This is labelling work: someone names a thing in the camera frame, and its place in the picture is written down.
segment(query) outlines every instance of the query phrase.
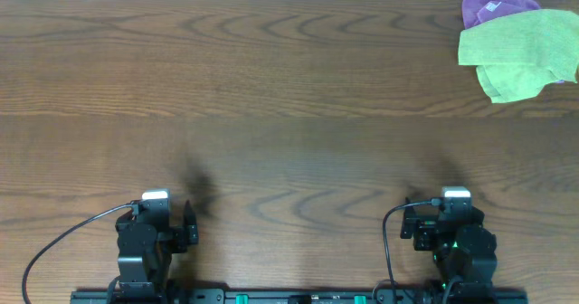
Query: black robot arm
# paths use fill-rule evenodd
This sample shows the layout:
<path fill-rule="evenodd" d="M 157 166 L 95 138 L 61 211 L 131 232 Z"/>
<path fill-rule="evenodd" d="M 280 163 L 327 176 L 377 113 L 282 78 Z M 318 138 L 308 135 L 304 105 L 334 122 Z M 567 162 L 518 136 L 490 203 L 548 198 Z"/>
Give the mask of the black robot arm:
<path fill-rule="evenodd" d="M 406 208 L 401 237 L 414 238 L 416 251 L 430 251 L 441 280 L 428 281 L 422 289 L 396 287 L 399 304 L 498 303 L 527 304 L 521 291 L 497 291 L 491 278 L 497 268 L 494 235 L 482 227 L 484 214 L 471 204 L 464 188 L 444 188 L 436 215 L 417 214 Z M 173 253 L 186 252 L 198 244 L 195 214 L 189 203 L 179 226 L 169 225 L 169 192 L 152 190 L 130 204 L 131 211 L 120 216 L 120 290 L 75 291 L 71 304 L 385 304 L 394 302 L 393 293 L 374 291 L 317 290 L 222 290 L 182 289 L 167 278 Z"/>

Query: table surface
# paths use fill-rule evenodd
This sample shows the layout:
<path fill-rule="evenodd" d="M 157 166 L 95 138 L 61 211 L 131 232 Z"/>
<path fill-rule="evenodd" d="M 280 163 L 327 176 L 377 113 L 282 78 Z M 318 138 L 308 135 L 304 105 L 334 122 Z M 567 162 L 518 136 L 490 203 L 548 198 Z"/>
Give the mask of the table surface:
<path fill-rule="evenodd" d="M 539 0 L 579 11 L 579 0 Z M 579 299 L 579 89 L 491 104 L 457 65 L 461 0 L 0 0 L 0 298 L 73 224 L 168 187 L 201 243 L 172 275 L 232 288 L 366 288 L 381 219 L 465 185 L 498 286 Z M 48 251 L 33 303 L 118 274 L 116 215 Z M 435 277 L 395 240 L 394 276 Z"/>

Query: wire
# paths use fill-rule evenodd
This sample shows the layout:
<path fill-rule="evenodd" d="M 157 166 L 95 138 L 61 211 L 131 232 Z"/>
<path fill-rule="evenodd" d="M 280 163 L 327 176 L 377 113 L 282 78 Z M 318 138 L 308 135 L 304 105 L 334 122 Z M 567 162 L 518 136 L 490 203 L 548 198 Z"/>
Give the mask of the wire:
<path fill-rule="evenodd" d="M 112 303 L 112 297 L 115 293 L 115 287 L 117 287 L 117 282 L 119 282 L 120 276 L 115 277 L 109 284 L 107 289 L 107 302 L 106 304 Z"/>
<path fill-rule="evenodd" d="M 66 235 L 76 231 L 77 229 L 81 228 L 82 226 L 84 226 L 87 223 L 91 223 L 96 221 L 99 218 L 102 218 L 104 216 L 106 216 L 107 214 L 112 214 L 114 212 L 116 212 L 117 210 L 121 210 L 124 208 L 130 208 L 131 204 L 123 204 L 120 206 L 116 206 L 112 209 L 107 210 L 104 213 L 101 214 L 97 214 L 96 216 L 93 216 L 87 220 L 85 220 L 82 223 L 78 223 L 74 226 L 72 226 L 68 231 L 62 233 L 59 237 L 55 238 L 52 242 L 48 243 L 48 245 L 44 246 L 44 248 L 42 250 L 40 250 L 38 253 L 36 253 L 36 255 L 33 257 L 33 259 L 30 261 L 30 263 L 28 263 L 28 266 L 26 267 L 26 270 L 24 270 L 24 276 L 22 277 L 22 297 L 24 298 L 24 303 L 26 304 L 32 304 L 30 299 L 28 298 L 28 291 L 26 290 L 26 282 L 28 281 L 28 274 L 30 273 L 30 269 L 33 267 L 34 263 L 46 252 L 48 251 L 50 248 L 53 247 L 54 244 L 56 244 L 58 241 L 60 241 L 61 239 L 63 239 Z"/>
<path fill-rule="evenodd" d="M 449 285 L 446 287 L 446 289 L 444 290 L 444 295 L 442 296 L 442 304 L 447 304 L 448 300 L 449 300 L 449 295 L 451 295 L 451 289 L 452 286 L 457 283 L 457 282 L 461 282 L 462 278 L 460 276 L 454 276 L 452 277 L 452 279 L 449 281 Z"/>
<path fill-rule="evenodd" d="M 492 291 L 492 290 L 491 290 L 491 292 L 490 292 L 490 297 L 492 298 L 493 304 L 498 304 L 497 294 L 495 294 L 495 292 Z"/>
<path fill-rule="evenodd" d="M 398 210 L 402 210 L 408 207 L 417 206 L 417 205 L 432 205 L 432 200 L 421 201 L 417 203 L 410 203 L 410 204 L 401 204 L 392 209 L 384 216 L 384 220 L 382 221 L 382 236 L 384 237 L 384 250 L 386 252 L 386 264 L 388 264 L 388 276 L 390 277 L 390 284 L 392 285 L 392 302 L 393 304 L 397 304 L 398 300 L 396 297 L 396 281 L 394 281 L 394 275 L 392 274 L 392 263 L 390 262 L 390 250 L 388 249 L 388 237 L 386 235 L 386 222 L 388 221 L 388 217 L 392 213 Z"/>
<path fill-rule="evenodd" d="M 374 286 L 374 288 L 372 289 L 372 298 L 375 298 L 375 293 L 376 293 L 376 289 L 378 288 L 378 286 L 384 284 L 385 282 L 390 282 L 390 280 L 380 280 L 378 281 L 378 283 L 376 283 L 376 285 Z M 414 296 L 410 295 L 410 293 L 408 292 L 408 290 L 402 290 L 404 292 L 404 294 L 406 294 L 406 296 L 411 300 L 414 301 Z"/>

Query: towel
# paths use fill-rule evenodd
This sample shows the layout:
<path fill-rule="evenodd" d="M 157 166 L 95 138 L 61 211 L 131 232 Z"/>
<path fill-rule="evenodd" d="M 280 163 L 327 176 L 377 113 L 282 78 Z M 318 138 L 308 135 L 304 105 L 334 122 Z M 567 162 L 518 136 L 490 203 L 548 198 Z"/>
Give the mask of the towel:
<path fill-rule="evenodd" d="M 577 82 L 579 15 L 527 11 L 464 30 L 459 65 L 478 65 L 480 85 L 493 103 L 533 98 L 559 80 Z"/>
<path fill-rule="evenodd" d="M 501 16 L 540 8 L 533 0 L 462 0 L 462 21 L 469 29 Z"/>

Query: green cloth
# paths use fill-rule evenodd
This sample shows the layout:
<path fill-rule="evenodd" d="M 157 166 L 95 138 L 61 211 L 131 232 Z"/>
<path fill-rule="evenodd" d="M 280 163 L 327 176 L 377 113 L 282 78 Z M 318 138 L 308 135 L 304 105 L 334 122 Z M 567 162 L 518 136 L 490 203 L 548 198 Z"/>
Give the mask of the green cloth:
<path fill-rule="evenodd" d="M 459 65 L 478 65 L 480 85 L 493 103 L 535 97 L 548 83 L 577 82 L 579 15 L 527 11 L 462 31 Z"/>

